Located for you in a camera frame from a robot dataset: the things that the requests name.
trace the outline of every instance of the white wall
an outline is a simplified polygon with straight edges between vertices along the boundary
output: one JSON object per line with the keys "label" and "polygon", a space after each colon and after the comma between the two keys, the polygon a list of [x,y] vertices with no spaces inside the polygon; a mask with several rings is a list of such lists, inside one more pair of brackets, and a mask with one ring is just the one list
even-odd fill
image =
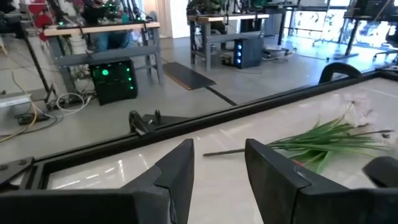
{"label": "white wall", "polygon": [[149,14],[152,11],[154,11],[154,12],[156,12],[156,14],[158,14],[157,8],[156,8],[156,1],[157,0],[144,0],[144,12],[146,14]]}
{"label": "white wall", "polygon": [[187,24],[187,0],[166,0],[170,2],[172,37],[189,37],[189,26]]}

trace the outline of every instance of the black chair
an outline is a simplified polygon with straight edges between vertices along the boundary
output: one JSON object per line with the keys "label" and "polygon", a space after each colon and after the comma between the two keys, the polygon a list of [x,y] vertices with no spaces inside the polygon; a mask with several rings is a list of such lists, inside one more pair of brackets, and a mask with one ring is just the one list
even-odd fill
{"label": "black chair", "polygon": [[[396,28],[394,34],[389,35],[390,30],[391,30],[391,27],[390,27],[390,29],[389,29],[387,35],[386,35],[386,41],[387,41],[388,44],[391,44],[391,46],[392,46],[393,48],[398,48],[398,32],[397,32],[397,28]],[[377,56],[378,56],[378,55],[382,55],[382,54],[385,54],[386,57],[387,57],[389,54],[398,54],[398,50],[388,50],[388,51],[386,51],[386,52],[379,52],[379,53],[376,53],[376,54],[373,56],[373,60],[377,59]]]}
{"label": "black chair", "polygon": [[351,78],[358,78],[362,75],[358,69],[351,65],[343,62],[335,62],[325,66],[325,68],[322,70],[319,84],[332,81],[333,76],[336,73],[344,74]]}

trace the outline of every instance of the table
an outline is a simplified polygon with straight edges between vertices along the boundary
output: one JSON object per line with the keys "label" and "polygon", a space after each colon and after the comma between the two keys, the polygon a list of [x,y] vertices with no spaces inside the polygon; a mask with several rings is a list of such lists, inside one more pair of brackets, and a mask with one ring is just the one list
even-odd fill
{"label": "table", "polygon": [[[268,14],[250,14],[250,15],[235,15],[229,16],[229,21],[241,20],[241,19],[255,19],[257,16],[258,19],[266,19],[269,17]],[[188,21],[190,24],[190,47],[191,47],[191,64],[195,64],[195,56],[203,57],[206,61],[206,70],[211,69],[211,44],[219,43],[219,42],[227,42],[232,41],[239,38],[244,38],[248,36],[259,36],[261,31],[255,32],[245,32],[243,34],[225,34],[225,35],[212,35],[211,34],[211,23],[212,22],[221,22],[226,20],[226,16],[211,16],[211,15],[202,15],[202,16],[188,16]],[[201,36],[202,36],[202,47],[203,52],[199,51],[196,48],[195,43],[195,23],[198,22],[201,24]]]}
{"label": "table", "polygon": [[353,53],[353,54],[352,54],[352,53],[351,53],[351,50],[353,49],[353,43],[354,43],[354,39],[355,39],[356,32],[358,31],[358,26],[359,26],[359,22],[360,22],[360,21],[378,21],[378,22],[380,22],[380,21],[387,21],[387,22],[397,22],[397,21],[398,21],[398,16],[395,16],[395,15],[394,15],[394,16],[391,16],[391,17],[384,18],[383,20],[380,20],[380,19],[374,20],[374,18],[371,17],[371,16],[351,16],[351,15],[348,14],[348,12],[346,12],[346,13],[344,14],[343,29],[342,29],[342,31],[341,31],[341,33],[340,33],[338,43],[340,43],[342,33],[343,33],[344,30],[345,30],[344,28],[345,28],[345,27],[347,26],[347,24],[348,24],[347,21],[352,21],[352,20],[355,20],[355,21],[354,21],[354,27],[353,27],[353,30],[351,31],[351,35],[350,35],[350,37],[349,37],[349,41],[348,41],[348,44],[347,44],[346,51],[344,52],[343,55],[335,55],[335,56],[334,56],[334,59],[337,59],[337,60],[338,60],[338,59],[345,59],[345,58],[355,57],[355,56],[359,55],[358,53]]}
{"label": "table", "polygon": [[[149,44],[148,37],[144,30],[144,24],[121,24],[121,25],[110,25],[110,26],[97,26],[97,27],[83,27],[83,28],[71,28],[71,29],[57,29],[57,26],[50,26],[44,30],[44,35],[48,38],[49,44],[52,49],[54,56],[54,62],[58,65],[60,74],[63,78],[67,91],[75,93],[76,88],[74,80],[69,71],[69,66],[91,64],[91,63],[106,63],[106,62],[117,62],[129,57],[145,56],[146,65],[143,67],[135,68],[146,69],[147,75],[151,76],[151,68],[157,70],[157,78],[161,85],[164,84],[164,71],[162,66],[162,56],[160,49],[160,37],[159,37],[158,22],[148,22],[146,28],[148,31],[153,33],[153,44]],[[77,55],[65,55],[64,50],[60,42],[61,35],[72,35],[72,34],[90,34],[96,32],[109,32],[118,30],[133,30],[140,29],[143,46],[134,47],[133,49],[110,49],[104,52],[95,52],[92,54],[77,54]],[[155,65],[150,62],[150,55],[155,55]]]}

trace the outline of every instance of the computer tower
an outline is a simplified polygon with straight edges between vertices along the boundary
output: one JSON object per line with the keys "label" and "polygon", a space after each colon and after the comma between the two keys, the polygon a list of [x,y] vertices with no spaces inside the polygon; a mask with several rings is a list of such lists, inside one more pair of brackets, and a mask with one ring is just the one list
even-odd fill
{"label": "computer tower", "polygon": [[130,59],[90,65],[90,74],[100,105],[137,97],[136,73]]}
{"label": "computer tower", "polygon": [[249,68],[260,66],[262,60],[262,38],[236,39],[234,47],[234,66]]}

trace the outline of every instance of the flower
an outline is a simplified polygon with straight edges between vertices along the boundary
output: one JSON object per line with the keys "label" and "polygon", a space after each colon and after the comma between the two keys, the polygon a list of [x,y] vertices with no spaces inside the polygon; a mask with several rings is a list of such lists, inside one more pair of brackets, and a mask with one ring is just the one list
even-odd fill
{"label": "flower", "polygon": [[345,104],[342,106],[342,110],[345,111],[344,119],[348,124],[357,128],[375,123],[377,114],[371,109],[366,94],[345,94],[344,99]]}

